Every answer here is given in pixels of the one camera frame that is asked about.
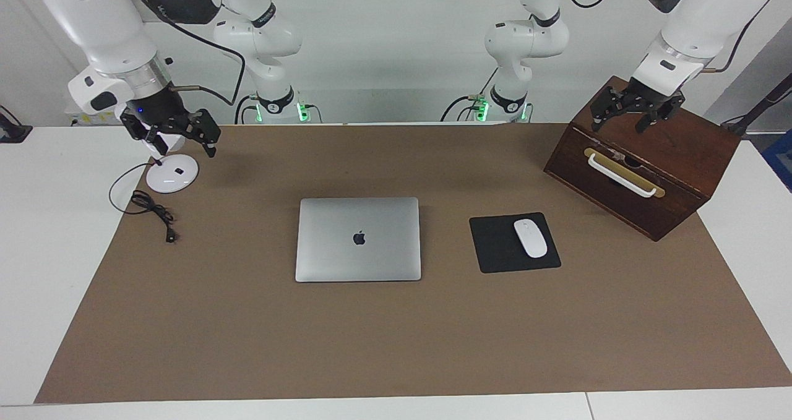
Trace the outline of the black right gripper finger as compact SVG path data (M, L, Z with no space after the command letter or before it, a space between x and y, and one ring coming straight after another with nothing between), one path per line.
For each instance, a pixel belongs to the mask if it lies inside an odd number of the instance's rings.
M156 130L145 126L132 112L122 112L121 123L131 138L144 142L155 154L165 156L169 152L170 148L164 138Z
M220 141L221 133L220 127L206 109L187 113L186 138L201 144L209 158L216 155L216 144Z

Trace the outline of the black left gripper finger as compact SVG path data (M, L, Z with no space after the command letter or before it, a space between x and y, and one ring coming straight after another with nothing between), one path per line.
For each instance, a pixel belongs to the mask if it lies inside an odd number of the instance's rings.
M611 118L622 116L629 110L630 95L620 92L612 87L606 87L594 98L590 105L592 116L591 128L599 132L603 125Z
M643 133L646 129L656 124L657 121L665 121L672 118L681 109L685 99L683 92L674 93L670 99L661 104L654 104L640 99L637 112L642 114L642 116L635 124L636 132Z

